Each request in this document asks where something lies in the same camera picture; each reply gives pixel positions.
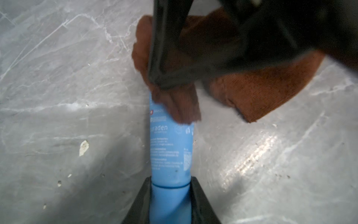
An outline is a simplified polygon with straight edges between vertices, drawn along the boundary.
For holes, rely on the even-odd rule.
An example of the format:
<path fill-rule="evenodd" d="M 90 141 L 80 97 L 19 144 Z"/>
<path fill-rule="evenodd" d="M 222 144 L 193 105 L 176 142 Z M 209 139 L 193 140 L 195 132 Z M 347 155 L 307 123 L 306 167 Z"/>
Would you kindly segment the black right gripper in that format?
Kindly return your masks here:
<path fill-rule="evenodd" d="M 312 50 L 358 70 L 357 1 L 221 1 L 221 5 L 240 41 L 247 44 L 248 70 L 291 61 Z"/>

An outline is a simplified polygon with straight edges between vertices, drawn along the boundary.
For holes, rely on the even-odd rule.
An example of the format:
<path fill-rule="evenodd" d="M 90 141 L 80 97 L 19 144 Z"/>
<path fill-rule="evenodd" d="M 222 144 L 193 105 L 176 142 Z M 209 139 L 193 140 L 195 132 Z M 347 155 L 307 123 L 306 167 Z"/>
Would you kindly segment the blue toothpaste tube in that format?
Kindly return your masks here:
<path fill-rule="evenodd" d="M 190 224 L 193 125 L 175 122 L 150 100 L 151 224 Z"/>

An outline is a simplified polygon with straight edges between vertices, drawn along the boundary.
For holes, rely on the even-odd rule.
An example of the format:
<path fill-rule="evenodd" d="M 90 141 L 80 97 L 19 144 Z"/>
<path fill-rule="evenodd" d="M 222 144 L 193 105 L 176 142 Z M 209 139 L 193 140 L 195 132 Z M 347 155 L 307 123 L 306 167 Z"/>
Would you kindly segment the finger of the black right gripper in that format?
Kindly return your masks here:
<path fill-rule="evenodd" d="M 247 44 L 232 42 L 199 57 L 175 53 L 168 56 L 164 68 L 170 73 L 175 86 L 186 85 L 199 79 L 248 70 L 249 63 L 245 61 L 247 51 Z"/>
<path fill-rule="evenodd" d="M 164 68 L 168 52 L 178 42 L 192 1 L 154 1 L 148 79 L 160 88 L 176 84 Z"/>

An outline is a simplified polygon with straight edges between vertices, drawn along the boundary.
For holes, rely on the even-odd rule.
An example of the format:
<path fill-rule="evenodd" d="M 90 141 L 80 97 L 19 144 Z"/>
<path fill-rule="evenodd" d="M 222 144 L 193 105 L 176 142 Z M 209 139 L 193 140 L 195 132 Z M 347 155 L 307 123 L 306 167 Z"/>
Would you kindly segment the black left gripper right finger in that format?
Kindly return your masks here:
<path fill-rule="evenodd" d="M 221 224 L 198 179 L 193 176 L 190 183 L 190 199 L 192 224 Z"/>

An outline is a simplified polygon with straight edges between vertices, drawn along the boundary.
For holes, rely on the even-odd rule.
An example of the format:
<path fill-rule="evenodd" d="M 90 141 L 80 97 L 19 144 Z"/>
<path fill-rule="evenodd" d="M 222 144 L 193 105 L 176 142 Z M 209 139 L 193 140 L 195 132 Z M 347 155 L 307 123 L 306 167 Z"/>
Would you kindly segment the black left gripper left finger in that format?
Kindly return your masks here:
<path fill-rule="evenodd" d="M 149 224 L 150 199 L 151 177 L 147 177 L 121 224 Z"/>

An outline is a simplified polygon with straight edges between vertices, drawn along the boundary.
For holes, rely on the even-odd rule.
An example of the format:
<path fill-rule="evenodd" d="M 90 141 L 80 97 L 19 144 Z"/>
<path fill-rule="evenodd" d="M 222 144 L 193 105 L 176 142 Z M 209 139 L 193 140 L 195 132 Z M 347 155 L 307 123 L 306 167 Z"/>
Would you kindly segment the brown cloth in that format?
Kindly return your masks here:
<path fill-rule="evenodd" d="M 145 15 L 137 25 L 137 41 L 132 52 L 134 67 L 141 73 L 152 100 L 161 104 L 176 122 L 190 124 L 200 121 L 200 106 L 193 82 L 163 90 L 148 78 L 152 23 L 153 18 Z M 235 25 L 219 8 L 207 16 L 187 17 L 181 38 L 191 44 L 198 44 L 204 38 L 221 43 L 236 34 Z M 202 81 L 215 100 L 237 109 L 251 123 L 296 96 L 312 80 L 324 57 L 324 53 L 313 51 L 297 61 L 258 70 L 222 69 L 215 75 L 203 75 Z"/>

